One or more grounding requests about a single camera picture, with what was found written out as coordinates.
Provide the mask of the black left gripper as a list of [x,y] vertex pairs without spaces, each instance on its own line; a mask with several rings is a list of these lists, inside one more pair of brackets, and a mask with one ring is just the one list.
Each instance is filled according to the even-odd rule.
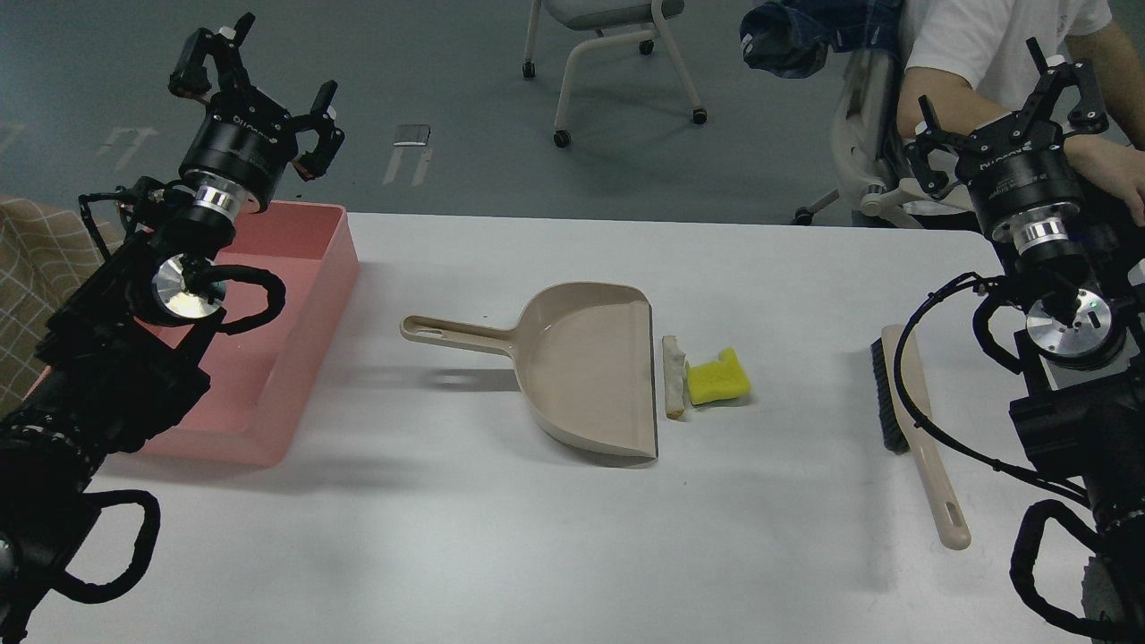
[[[254,21],[253,13],[245,13],[226,29],[196,29],[169,74],[169,93],[205,102],[213,88],[206,62],[214,62],[218,93],[206,107],[204,121],[179,166],[179,176],[185,183],[205,174],[232,181],[247,193],[246,211],[261,213],[269,207],[292,159],[300,179],[317,180],[327,174],[346,134],[332,113],[335,80],[319,86],[308,113],[292,117],[263,91],[254,89],[240,58],[240,45]],[[318,142],[310,151],[298,155],[299,133],[315,133]]]

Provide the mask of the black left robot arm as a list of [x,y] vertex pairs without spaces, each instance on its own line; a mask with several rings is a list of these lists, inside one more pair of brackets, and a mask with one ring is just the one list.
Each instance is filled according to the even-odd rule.
[[106,456],[175,427],[211,387],[202,360],[218,333],[269,325],[286,305],[269,270],[218,262],[242,213],[262,213],[287,168],[322,178],[344,146],[319,86],[290,113],[250,80],[240,47],[255,21],[190,34],[168,89],[205,107],[172,181],[78,198],[103,261],[47,321],[47,370],[3,416],[3,643],[21,643],[56,592],[81,604],[131,591],[152,560],[161,509],[139,489],[90,492]]

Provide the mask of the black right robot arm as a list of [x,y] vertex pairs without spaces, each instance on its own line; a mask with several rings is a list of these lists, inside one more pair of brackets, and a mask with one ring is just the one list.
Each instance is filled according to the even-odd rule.
[[[1095,643],[1142,643],[1144,383],[1142,284],[1130,278],[1128,229],[1084,203],[1064,144],[1108,126],[1091,62],[1047,57],[1027,41],[1039,84],[1022,109],[970,134],[945,129],[926,97],[919,133],[905,147],[913,175],[933,199],[953,190],[929,155],[957,155],[982,236],[1014,248],[997,277],[973,272],[941,286],[905,322],[889,351],[890,384],[913,429],[990,469],[1055,493],[1022,515],[1009,576],[1048,625]],[[1009,407],[1028,466],[960,443],[919,410],[905,387],[905,346],[929,311],[960,291],[981,303],[972,319],[984,353],[1022,376]],[[1083,615],[1056,607],[1034,578],[1047,523],[1085,545]]]

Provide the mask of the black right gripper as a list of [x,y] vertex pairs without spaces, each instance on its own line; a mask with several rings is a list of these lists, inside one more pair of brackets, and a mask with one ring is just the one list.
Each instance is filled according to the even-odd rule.
[[[1025,134],[1013,118],[989,123],[974,133],[942,125],[927,95],[919,95],[919,121],[905,157],[913,180],[929,199],[948,199],[957,189],[970,194],[984,236],[1011,243],[1014,233],[1030,223],[1079,215],[1083,196],[1075,172],[1064,154],[1063,126],[1055,121],[1056,102],[1068,87],[1077,102],[1067,113],[1072,134],[1100,134],[1108,115],[1091,61],[1069,63],[1060,55],[1047,57],[1039,40],[1025,41],[1039,70],[1039,83],[1025,101]],[[935,154],[955,157],[953,168],[935,167]]]

